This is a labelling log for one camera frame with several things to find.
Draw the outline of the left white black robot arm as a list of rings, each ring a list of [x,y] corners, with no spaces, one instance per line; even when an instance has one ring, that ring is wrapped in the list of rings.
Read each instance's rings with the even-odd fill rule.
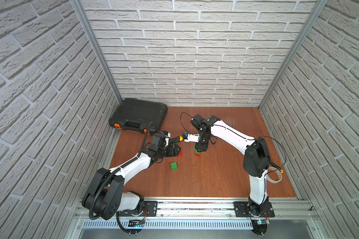
[[[151,142],[146,140],[147,135],[130,160],[111,169],[96,171],[82,197],[82,206],[89,210],[91,220],[109,220],[121,211],[140,216],[144,211],[144,197],[134,192],[124,193],[125,184],[160,159],[179,156],[181,148],[178,143],[184,140],[184,136],[171,138],[169,132],[163,131],[155,133]]]

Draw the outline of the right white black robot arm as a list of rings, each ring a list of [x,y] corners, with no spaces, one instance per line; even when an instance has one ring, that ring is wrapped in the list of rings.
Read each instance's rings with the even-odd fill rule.
[[[229,143],[244,155],[243,168],[250,182],[249,208],[261,211],[269,202],[267,174],[271,157],[266,140],[243,134],[216,116],[205,119],[195,115],[190,123],[198,130],[198,134],[189,133],[185,141],[194,142],[198,153],[207,151],[211,138],[215,137]]]

